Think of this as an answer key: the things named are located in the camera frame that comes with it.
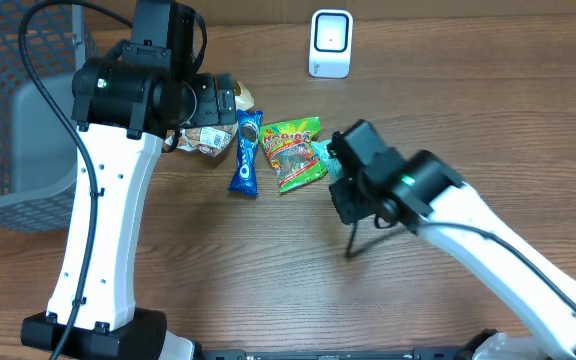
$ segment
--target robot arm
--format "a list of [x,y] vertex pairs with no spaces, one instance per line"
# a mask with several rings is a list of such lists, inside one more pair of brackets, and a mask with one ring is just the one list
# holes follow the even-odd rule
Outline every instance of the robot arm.
[[391,224],[402,222],[475,274],[519,316],[548,356],[576,359],[576,312],[517,255],[481,233],[503,239],[574,304],[576,281],[513,232],[454,170],[426,151],[405,161],[365,121],[335,133],[329,151],[348,175],[330,186],[342,221],[374,213]]

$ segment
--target blue snack wrapper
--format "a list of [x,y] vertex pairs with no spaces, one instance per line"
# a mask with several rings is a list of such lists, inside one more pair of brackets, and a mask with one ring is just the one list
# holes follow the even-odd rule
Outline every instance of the blue snack wrapper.
[[230,182],[230,191],[239,191],[249,196],[257,196],[257,174],[255,157],[259,148],[259,127],[263,111],[249,114],[237,110],[239,121],[239,141],[237,145],[237,171]]

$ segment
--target plastic basket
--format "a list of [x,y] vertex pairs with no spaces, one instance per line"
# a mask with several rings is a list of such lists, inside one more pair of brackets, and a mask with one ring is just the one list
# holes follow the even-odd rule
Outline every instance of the plastic basket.
[[[0,0],[0,226],[25,232],[67,226],[76,179],[76,148],[30,82],[17,47],[24,12],[36,1]],[[66,115],[74,71],[98,50],[80,7],[48,7],[27,34],[40,78]]]

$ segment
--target wood grain surface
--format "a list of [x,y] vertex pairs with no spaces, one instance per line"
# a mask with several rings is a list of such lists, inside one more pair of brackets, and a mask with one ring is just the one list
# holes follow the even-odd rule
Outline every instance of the wood grain surface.
[[[307,74],[309,27],[212,27],[202,71],[231,72],[266,124],[321,116],[325,133],[359,118],[406,156],[425,148],[576,278],[576,16],[358,22],[350,77]],[[97,33],[108,48],[125,31]],[[259,197],[226,190],[236,150],[162,156],[143,215],[138,305],[206,348],[387,350],[462,344],[483,328],[527,331],[457,261],[409,234],[349,228],[328,179],[279,195],[263,151]],[[45,309],[66,230],[0,229],[0,359],[23,348],[24,317]]]

